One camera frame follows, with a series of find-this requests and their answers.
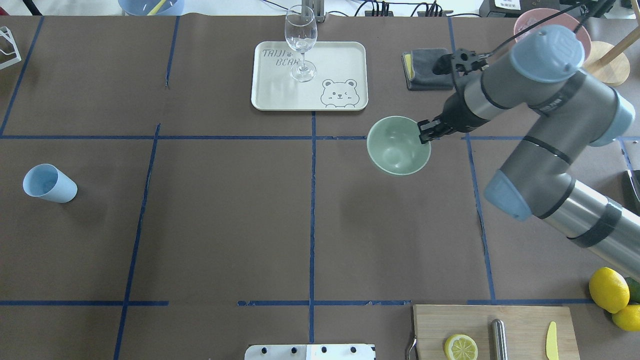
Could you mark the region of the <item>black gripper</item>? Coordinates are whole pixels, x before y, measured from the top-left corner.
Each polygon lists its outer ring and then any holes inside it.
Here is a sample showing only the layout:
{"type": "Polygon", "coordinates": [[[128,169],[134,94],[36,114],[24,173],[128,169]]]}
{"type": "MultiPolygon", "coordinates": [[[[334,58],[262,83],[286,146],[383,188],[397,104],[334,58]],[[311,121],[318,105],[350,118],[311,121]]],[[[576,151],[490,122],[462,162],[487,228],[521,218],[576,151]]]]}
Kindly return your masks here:
{"type": "Polygon", "coordinates": [[[452,54],[441,55],[435,61],[432,73],[449,76],[453,80],[455,93],[445,101],[443,111],[436,119],[417,123],[421,144],[425,145],[454,132],[469,133],[488,122],[471,110],[465,98],[466,91],[470,91],[471,95],[482,94],[478,89],[471,89],[471,85],[480,82],[481,75],[474,71],[485,64],[486,61],[480,59],[476,51],[466,48],[458,48],[452,54]]]}

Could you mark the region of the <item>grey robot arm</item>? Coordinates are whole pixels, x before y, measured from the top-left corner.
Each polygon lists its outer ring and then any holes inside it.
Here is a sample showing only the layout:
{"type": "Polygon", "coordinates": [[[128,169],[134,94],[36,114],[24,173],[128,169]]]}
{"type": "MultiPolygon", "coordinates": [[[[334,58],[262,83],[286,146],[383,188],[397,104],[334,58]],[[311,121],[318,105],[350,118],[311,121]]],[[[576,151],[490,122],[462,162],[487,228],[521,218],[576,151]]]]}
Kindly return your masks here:
{"type": "Polygon", "coordinates": [[[419,121],[419,139],[426,144],[468,133],[526,104],[539,118],[494,173],[484,197],[519,221],[542,219],[637,280],[638,215],[568,173],[586,147],[610,144],[636,116],[617,89],[583,69],[584,61],[576,34],[545,25],[482,73],[454,80],[442,113],[419,121]]]}

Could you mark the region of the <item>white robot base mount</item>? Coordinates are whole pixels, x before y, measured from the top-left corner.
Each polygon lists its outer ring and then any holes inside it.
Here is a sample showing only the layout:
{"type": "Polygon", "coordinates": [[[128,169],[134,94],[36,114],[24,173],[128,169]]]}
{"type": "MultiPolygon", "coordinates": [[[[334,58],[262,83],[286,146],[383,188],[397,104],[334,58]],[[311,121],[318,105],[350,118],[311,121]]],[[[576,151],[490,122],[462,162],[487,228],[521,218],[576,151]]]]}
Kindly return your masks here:
{"type": "Polygon", "coordinates": [[[245,360],[375,360],[373,344],[256,344],[249,346],[245,360]]]}

